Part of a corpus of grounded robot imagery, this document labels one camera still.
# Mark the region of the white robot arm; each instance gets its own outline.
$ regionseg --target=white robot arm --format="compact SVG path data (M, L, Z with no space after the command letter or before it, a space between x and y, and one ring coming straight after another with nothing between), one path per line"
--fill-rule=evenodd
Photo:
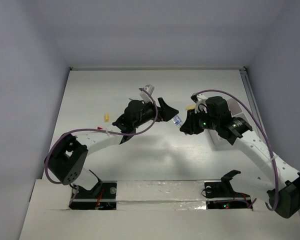
M191 98L196 107L187 111L186 121L180 131L189 135L200 134L205 129L217 131L221 138L243 152L267 176L267 179L253 179L232 170L221 178L220 183L209 185L209 182L205 182L205 187L209 186L206 197L233 197L236 193L245 193L269 203L284 218L298 211L300 172L275 153L271 157L268 146L252 127L244 119L232 117L227 101L221 96L206 98L193 95Z
M48 180L54 184L74 184L81 194L98 196L103 183L92 171L84 169L86 157L103 148L123 144L148 130L155 122L168 122L179 113L161 97L158 98L160 107L156 106L151 97L153 86L147 85L140 90L142 100L131 100L124 113L108 129L86 128L63 134L44 161ZM147 129L136 133L139 126L151 120L153 122ZM49 177L48 169L60 182Z

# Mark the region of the small bottle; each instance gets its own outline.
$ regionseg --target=small bottle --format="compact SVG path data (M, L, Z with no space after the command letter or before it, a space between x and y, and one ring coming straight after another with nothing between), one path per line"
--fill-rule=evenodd
M178 128L181 128L183 122L178 115L175 115L171 120Z

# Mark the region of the white wall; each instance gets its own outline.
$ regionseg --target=white wall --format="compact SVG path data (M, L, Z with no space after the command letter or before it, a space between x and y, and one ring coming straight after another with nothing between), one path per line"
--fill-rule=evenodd
M288 0L248 74L274 150L300 170L300 0Z
M35 0L70 66L247 66L284 0Z
M68 73L32 1L0 0L0 240L19 238Z

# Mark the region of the red wire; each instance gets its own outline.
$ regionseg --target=red wire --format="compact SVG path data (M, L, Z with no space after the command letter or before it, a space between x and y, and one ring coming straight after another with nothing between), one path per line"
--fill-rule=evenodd
M102 190L101 190L100 196L99 196L99 197L97 198L97 200L96 200L96 206L97 206L97 207L100 205L100 200L101 200L101 198L102 198L102 194L104 193L104 190L105 190L105 189L102 189Z
M247 198L246 198L246 195L245 195L244 193L241 193L241 195L244 197L244 200L245 200L245 202L246 202L246 205L249 206L249 203L248 203L248 200L247 200Z

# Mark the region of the yellow object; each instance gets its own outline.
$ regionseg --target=yellow object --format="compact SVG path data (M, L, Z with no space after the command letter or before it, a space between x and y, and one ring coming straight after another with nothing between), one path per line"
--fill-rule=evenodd
M108 113L106 113L105 115L104 115L104 121L107 123L107 122L109 122L109 114Z
M193 104L193 105L187 106L185 110L188 111L188 110L191 110L191 109L195 109L195 107L196 107L196 105Z

